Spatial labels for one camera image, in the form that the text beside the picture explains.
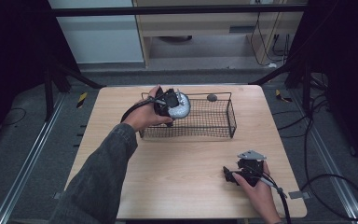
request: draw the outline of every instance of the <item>metal rail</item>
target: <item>metal rail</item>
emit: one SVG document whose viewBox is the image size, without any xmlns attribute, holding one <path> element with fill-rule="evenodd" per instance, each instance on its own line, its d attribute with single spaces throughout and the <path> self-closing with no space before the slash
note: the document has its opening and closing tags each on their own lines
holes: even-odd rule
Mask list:
<svg viewBox="0 0 358 224">
<path fill-rule="evenodd" d="M 202 14 L 202 13 L 244 13 L 244 12 L 297 12 L 306 11 L 307 4 L 265 4 L 265 5 L 215 5 L 215 6 L 171 6 L 171 7 L 98 7 L 98 8 L 54 8 L 52 10 L 31 10 L 27 14 L 55 17 L 124 16 L 158 14 Z"/>
<path fill-rule="evenodd" d="M 300 108 L 302 116 L 305 116 L 305 112 L 302 109 L 303 107 L 301 104 L 301 93 L 299 92 L 299 90 L 290 90 L 290 93 L 292 94 L 294 101 L 297 104 L 297 107 Z M 329 174 L 342 175 L 341 171 L 334 162 L 333 157 L 330 155 L 329 149 L 325 145 L 324 140 L 320 136 L 315 124 L 313 124 L 312 128 L 310 129 L 310 136 L 312 137 L 315 149 L 319 154 L 319 158 L 322 160 L 324 169 Z M 351 191 L 351 188 L 348 183 L 336 178 L 332 178 L 331 182 L 337 192 L 339 199 L 344 205 L 345 211 L 347 212 L 348 216 L 352 218 L 358 218 L 358 202 L 354 197 L 353 192 Z"/>
<path fill-rule="evenodd" d="M 57 99 L 55 107 L 55 111 L 52 114 L 50 120 L 46 121 L 40 131 L 39 135 L 37 136 L 33 147 L 31 148 L 30 153 L 28 154 L 27 159 L 25 160 L 24 164 L 21 167 L 19 174 L 16 177 L 13 185 L 10 188 L 5 200 L 2 202 L 0 206 L 0 224 L 7 223 L 11 212 L 13 211 L 14 206 L 16 205 L 17 200 L 20 198 L 22 190 L 25 187 L 25 184 L 34 169 L 34 165 L 36 164 L 37 158 L 39 157 L 40 152 L 45 145 L 48 135 L 61 112 L 62 103 L 65 99 L 64 93 L 59 93 L 59 97 Z"/>
</svg>

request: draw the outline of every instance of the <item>finger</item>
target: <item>finger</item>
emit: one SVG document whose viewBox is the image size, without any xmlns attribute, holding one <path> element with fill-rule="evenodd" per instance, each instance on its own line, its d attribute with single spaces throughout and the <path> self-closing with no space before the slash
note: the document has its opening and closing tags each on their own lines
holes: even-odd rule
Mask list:
<svg viewBox="0 0 358 224">
<path fill-rule="evenodd" d="M 170 117 L 165 117 L 165 116 L 158 116 L 158 123 L 170 123 L 173 122 L 173 119 Z"/>
<path fill-rule="evenodd" d="M 232 173 L 232 176 L 234 176 L 235 180 L 237 180 L 238 184 L 240 184 L 246 192 L 252 189 L 252 186 L 250 186 L 249 183 L 241 175 Z"/>
<path fill-rule="evenodd" d="M 263 171 L 264 171 L 264 173 L 270 175 L 269 166 L 267 165 L 267 162 L 264 161 L 263 163 L 264 163 L 264 164 L 263 164 Z"/>
<path fill-rule="evenodd" d="M 150 90 L 149 96 L 155 97 L 158 89 L 159 89 L 159 84 L 157 86 L 155 86 L 152 90 Z"/>
</svg>

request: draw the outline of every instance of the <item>silver device part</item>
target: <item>silver device part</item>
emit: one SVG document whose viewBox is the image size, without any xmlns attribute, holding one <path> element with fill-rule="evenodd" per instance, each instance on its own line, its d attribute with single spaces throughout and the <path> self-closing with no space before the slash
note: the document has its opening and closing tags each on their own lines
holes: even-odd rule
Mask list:
<svg viewBox="0 0 358 224">
<path fill-rule="evenodd" d="M 260 153 L 257 153 L 253 150 L 242 152 L 240 155 L 238 155 L 238 157 L 245 160 L 257 160 L 257 161 L 263 161 L 267 159 L 266 156 L 261 155 Z"/>
<path fill-rule="evenodd" d="M 179 92 L 179 90 L 177 91 L 176 96 L 178 98 L 179 105 L 174 108 L 169 107 L 168 113 L 173 119 L 183 119 L 190 113 L 190 100 L 185 94 Z"/>
</svg>

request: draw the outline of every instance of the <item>floor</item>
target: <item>floor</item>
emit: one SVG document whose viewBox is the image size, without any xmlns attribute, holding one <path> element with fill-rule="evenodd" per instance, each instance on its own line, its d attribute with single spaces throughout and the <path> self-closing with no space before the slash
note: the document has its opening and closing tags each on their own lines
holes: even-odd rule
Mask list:
<svg viewBox="0 0 358 224">
<path fill-rule="evenodd" d="M 284 41 L 278 39 L 274 49 L 280 54 Z M 280 60 L 282 56 L 270 57 Z M 273 70 L 268 65 L 260 65 L 253 57 L 251 46 L 244 35 L 230 36 L 193 36 L 185 41 L 182 37 L 164 37 L 153 40 L 150 54 L 150 64 L 146 68 L 129 68 L 102 73 L 85 73 L 84 75 L 96 82 L 109 86 L 117 85 L 154 85 L 164 84 L 214 84 L 235 83 L 245 84 L 257 80 Z M 272 65 L 280 66 L 282 62 Z M 323 75 L 315 74 L 319 79 Z M 304 159 L 307 156 L 308 172 L 310 176 L 338 171 L 345 175 L 358 188 L 358 157 L 351 155 L 350 146 L 334 116 L 328 110 L 328 104 L 322 103 L 323 97 L 318 98 L 321 108 L 314 112 L 313 131 L 307 138 L 302 135 L 307 129 L 309 120 L 303 119 L 290 128 L 283 128 L 287 124 L 302 118 L 301 87 L 287 90 L 284 85 L 285 74 L 274 78 L 263 86 L 268 100 L 271 114 L 277 127 L 281 127 L 280 135 L 286 154 L 295 172 L 297 183 L 306 183 Z M 46 223 L 51 216 L 62 192 L 66 178 L 76 156 L 78 145 L 81 143 L 93 103 L 98 90 L 87 87 L 81 82 L 70 79 L 72 89 L 62 94 L 56 90 L 56 102 L 63 101 L 61 112 L 48 133 L 48 139 L 42 143 L 36 160 L 28 178 L 18 189 L 20 193 L 14 198 L 16 203 L 7 209 L 8 223 Z M 276 90 L 281 91 L 282 98 L 278 99 Z M 85 104 L 76 108 L 80 94 L 88 93 Z M 13 109 L 0 130 L 0 207 L 16 181 L 17 174 L 30 155 L 35 139 L 44 128 L 45 105 L 43 86 L 37 86 L 20 94 L 13 102 Z M 316 98 L 321 92 L 312 90 L 312 97 Z M 351 211 L 342 197 L 342 183 L 335 179 L 324 178 L 313 184 L 318 195 L 326 200 L 334 209 L 344 215 L 337 216 L 319 203 L 314 194 L 307 199 L 309 213 L 302 218 L 294 218 L 294 223 L 358 223 L 347 220 L 347 211 Z M 358 203 L 358 193 L 351 188 L 352 196 Z M 260 219 L 248 220 L 250 223 L 260 223 Z M 170 222 L 167 220 L 156 223 L 210 223 L 228 224 L 243 220 L 181 220 Z M 151 223 L 137 221 L 129 223 Z"/>
</svg>

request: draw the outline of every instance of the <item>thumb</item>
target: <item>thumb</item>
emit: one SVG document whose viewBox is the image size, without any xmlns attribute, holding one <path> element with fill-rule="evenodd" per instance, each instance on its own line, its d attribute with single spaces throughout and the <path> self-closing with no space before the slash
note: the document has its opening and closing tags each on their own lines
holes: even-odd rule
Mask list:
<svg viewBox="0 0 358 224">
<path fill-rule="evenodd" d="M 249 183 L 241 176 L 236 173 L 232 173 L 232 176 L 234 176 L 235 180 L 240 184 L 240 186 L 248 192 L 248 190 L 252 189 L 252 186 L 249 185 Z"/>
</svg>

